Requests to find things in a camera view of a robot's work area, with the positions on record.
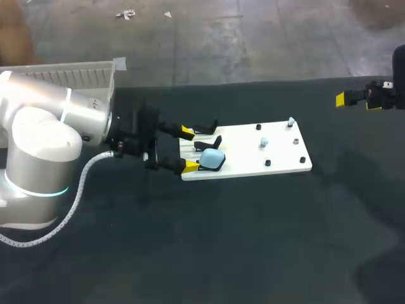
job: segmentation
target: cable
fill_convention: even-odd
[[[60,230],[62,230],[62,228],[64,228],[64,226],[69,222],[69,220],[72,218],[73,214],[75,213],[77,206],[80,202],[80,199],[82,197],[84,183],[85,183],[85,180],[87,177],[87,173],[89,173],[91,166],[93,166],[99,160],[103,160],[105,158],[110,158],[110,157],[114,157],[114,153],[112,151],[103,152],[103,153],[96,155],[95,157],[93,157],[91,160],[89,160],[86,163],[86,165],[84,166],[84,168],[82,170],[82,175],[80,176],[80,180],[78,182],[77,193],[76,193],[75,201],[72,204],[72,207],[70,208],[68,214],[63,219],[63,221],[55,229],[53,229],[50,233],[46,234],[45,236],[40,237],[39,239],[30,241],[30,242],[17,242],[17,241],[9,239],[8,237],[0,234],[0,242],[3,242],[12,247],[27,248],[27,247],[33,247],[33,246],[39,245],[43,242],[46,242],[48,239],[51,239],[53,236],[55,236],[55,234],[57,234]]]

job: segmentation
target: light blue block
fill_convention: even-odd
[[[217,169],[224,158],[225,154],[220,150],[205,149],[200,157],[200,165],[210,169]]]

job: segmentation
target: blue object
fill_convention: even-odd
[[[260,146],[262,148],[264,148],[267,144],[268,144],[268,139],[265,138],[265,137],[262,137],[261,140],[260,140]]]
[[[217,169],[223,163],[225,154],[216,149],[205,149],[200,157],[200,165],[209,169]]]
[[[292,117],[290,117],[289,122],[287,123],[287,125],[291,128],[292,125],[294,124],[294,122],[296,122],[296,120],[293,119]]]

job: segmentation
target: black table surface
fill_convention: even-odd
[[[405,303],[405,113],[335,108],[369,81],[117,89],[123,116],[143,101],[186,125],[292,116],[313,169],[183,182],[101,161],[54,239],[0,245],[0,303]],[[162,136],[159,152],[178,142]]]

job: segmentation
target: white board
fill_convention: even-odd
[[[180,157],[195,162],[202,152],[196,152],[194,141],[213,144],[216,137],[221,135],[219,150],[226,157],[219,172],[190,172],[182,175],[183,180],[230,179],[312,169],[297,122],[291,128],[287,127],[287,122],[261,123],[261,130],[256,130],[256,125],[218,127],[213,135],[197,134],[193,141],[180,139]],[[262,137],[269,142],[265,148],[260,148]],[[298,139],[299,143],[294,144],[294,139]],[[300,162],[301,157],[305,157],[304,163]],[[266,160],[271,161],[269,167],[265,165]]]

